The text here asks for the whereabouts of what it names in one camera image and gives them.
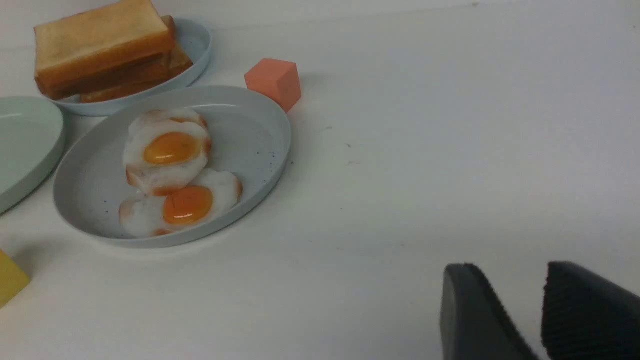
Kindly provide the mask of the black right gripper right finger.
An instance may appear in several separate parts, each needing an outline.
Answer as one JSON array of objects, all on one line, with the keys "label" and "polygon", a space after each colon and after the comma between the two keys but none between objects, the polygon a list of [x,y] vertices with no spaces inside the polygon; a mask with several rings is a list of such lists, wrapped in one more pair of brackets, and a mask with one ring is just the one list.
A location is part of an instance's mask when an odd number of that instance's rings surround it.
[{"label": "black right gripper right finger", "polygon": [[551,360],[637,360],[640,298],[567,260],[547,264],[541,340]]}]

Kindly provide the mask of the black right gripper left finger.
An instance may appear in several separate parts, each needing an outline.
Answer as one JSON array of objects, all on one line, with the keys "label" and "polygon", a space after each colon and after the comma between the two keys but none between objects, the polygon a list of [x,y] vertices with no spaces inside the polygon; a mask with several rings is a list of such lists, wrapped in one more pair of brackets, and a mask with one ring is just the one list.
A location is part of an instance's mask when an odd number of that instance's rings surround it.
[{"label": "black right gripper left finger", "polygon": [[443,270],[439,334],[444,360],[537,360],[480,267]]}]

